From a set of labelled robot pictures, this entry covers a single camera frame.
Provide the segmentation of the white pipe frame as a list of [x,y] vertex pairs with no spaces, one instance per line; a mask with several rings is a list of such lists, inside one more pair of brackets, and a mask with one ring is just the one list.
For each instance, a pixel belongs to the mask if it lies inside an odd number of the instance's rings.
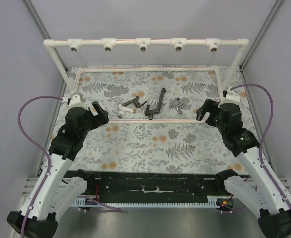
[[[171,39],[153,39],[153,38],[135,38],[135,39],[116,39],[116,38],[102,38],[96,39],[67,39],[67,40],[53,40],[45,39],[43,42],[46,50],[51,55],[58,71],[60,72],[64,82],[68,86],[70,92],[78,92],[79,79],[84,73],[110,73],[110,72],[181,72],[181,71],[212,71],[215,73],[218,95],[222,99],[223,90],[228,90],[229,84],[233,78],[236,68],[240,63],[244,52],[246,51],[249,41],[248,39],[233,39],[222,40],[219,38],[206,39],[187,39],[187,38],[171,38]],[[56,47],[69,47],[71,52],[76,53],[84,46],[102,46],[106,52],[111,52],[115,46],[137,46],[141,52],[147,51],[149,46],[172,46],[176,52],[181,52],[185,46],[206,46],[211,53],[215,53],[220,46],[236,46],[238,52],[233,60],[233,63],[227,73],[225,80],[220,76],[219,67],[213,66],[196,66],[196,67],[141,67],[141,68],[83,68],[77,70],[74,82],[70,81],[67,76],[65,67],[59,59],[56,52]]]

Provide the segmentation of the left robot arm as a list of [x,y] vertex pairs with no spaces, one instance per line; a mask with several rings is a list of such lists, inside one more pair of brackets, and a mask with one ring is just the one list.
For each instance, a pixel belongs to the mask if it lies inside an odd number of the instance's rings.
[[90,173],[80,170],[60,192],[57,189],[83,148],[88,133],[109,122],[108,112],[95,101],[94,115],[83,102],[69,104],[65,124],[46,152],[47,162],[36,185],[19,211],[11,211],[7,222],[23,238],[51,238],[58,221],[71,204],[87,189]]

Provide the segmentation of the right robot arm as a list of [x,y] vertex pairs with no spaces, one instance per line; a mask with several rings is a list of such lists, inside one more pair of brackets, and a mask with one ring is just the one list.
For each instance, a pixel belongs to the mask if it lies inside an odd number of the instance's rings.
[[257,138],[243,127],[240,106],[206,99],[196,111],[196,120],[201,121],[205,113],[209,113],[205,123],[219,130],[226,148],[249,172],[257,186],[252,189],[236,172],[225,170],[217,174],[225,190],[255,215],[265,237],[290,236],[291,194],[264,158]]

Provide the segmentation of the dark long faucet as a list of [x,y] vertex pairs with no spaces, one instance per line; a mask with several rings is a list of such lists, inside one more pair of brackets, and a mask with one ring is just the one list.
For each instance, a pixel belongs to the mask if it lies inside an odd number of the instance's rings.
[[155,109],[151,110],[150,105],[147,105],[144,114],[145,116],[149,116],[149,120],[153,120],[153,116],[160,113],[165,92],[166,92],[166,89],[162,88],[160,96],[159,96],[159,100],[157,103],[157,107]]

